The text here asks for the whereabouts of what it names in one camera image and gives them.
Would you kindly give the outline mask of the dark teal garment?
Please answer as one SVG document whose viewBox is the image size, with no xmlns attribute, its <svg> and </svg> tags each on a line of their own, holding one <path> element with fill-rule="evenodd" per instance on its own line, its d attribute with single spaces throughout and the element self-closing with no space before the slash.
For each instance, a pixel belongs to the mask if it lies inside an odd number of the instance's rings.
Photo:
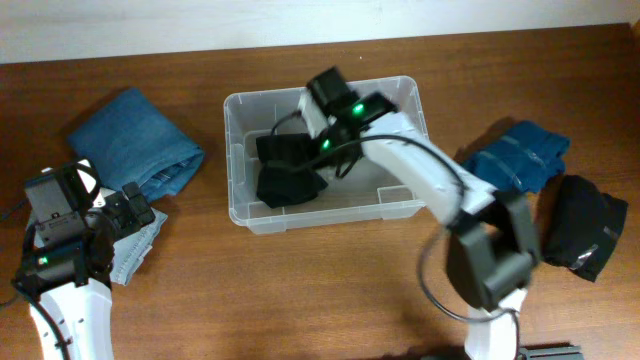
<svg viewBox="0 0 640 360">
<path fill-rule="evenodd" d="M 566 170 L 571 140 L 534 122 L 522 121 L 474 152 L 462 167 L 500 191 L 539 193 Z"/>
</svg>

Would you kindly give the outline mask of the black garment with tape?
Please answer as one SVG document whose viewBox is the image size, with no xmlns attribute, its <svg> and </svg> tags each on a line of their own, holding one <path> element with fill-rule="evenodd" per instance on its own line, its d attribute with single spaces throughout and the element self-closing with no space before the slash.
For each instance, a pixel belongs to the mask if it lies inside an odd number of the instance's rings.
<svg viewBox="0 0 640 360">
<path fill-rule="evenodd" d="M 596 281 L 623 234 L 628 207 L 581 176 L 564 177 L 542 250 L 545 262 Z"/>
</svg>

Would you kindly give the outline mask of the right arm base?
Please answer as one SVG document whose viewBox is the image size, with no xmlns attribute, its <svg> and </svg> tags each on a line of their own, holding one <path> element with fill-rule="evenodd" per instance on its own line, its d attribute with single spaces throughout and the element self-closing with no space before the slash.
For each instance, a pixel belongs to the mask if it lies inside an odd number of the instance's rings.
<svg viewBox="0 0 640 360">
<path fill-rule="evenodd" d="M 520 348 L 519 360 L 584 360 L 580 346 Z"/>
</svg>

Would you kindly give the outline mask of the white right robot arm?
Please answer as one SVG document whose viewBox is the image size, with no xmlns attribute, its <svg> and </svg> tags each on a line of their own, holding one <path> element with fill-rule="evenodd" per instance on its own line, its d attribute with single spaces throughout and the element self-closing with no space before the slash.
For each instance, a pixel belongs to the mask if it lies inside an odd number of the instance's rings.
<svg viewBox="0 0 640 360">
<path fill-rule="evenodd" d="M 440 223 L 421 250 L 416 274 L 429 302 L 467 325 L 465 356 L 524 358 L 520 311 L 541 261 L 526 196 L 501 191 L 463 169 L 379 92 L 307 92 L 299 108 L 318 143 L 313 165 L 363 157 L 397 178 Z M 447 308 L 427 285 L 426 261 L 441 237 L 449 239 L 446 275 L 467 304 L 467 315 Z"/>
</svg>

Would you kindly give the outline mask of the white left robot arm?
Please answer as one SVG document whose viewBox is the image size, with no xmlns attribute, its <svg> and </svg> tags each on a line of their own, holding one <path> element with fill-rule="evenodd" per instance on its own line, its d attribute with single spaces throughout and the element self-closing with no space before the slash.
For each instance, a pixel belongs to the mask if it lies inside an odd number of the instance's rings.
<svg viewBox="0 0 640 360">
<path fill-rule="evenodd" d="M 111 359 L 112 286 L 129 282 L 164 220 L 134 182 L 119 191 L 32 189 L 12 285 L 30 306 L 46 359 Z"/>
</svg>

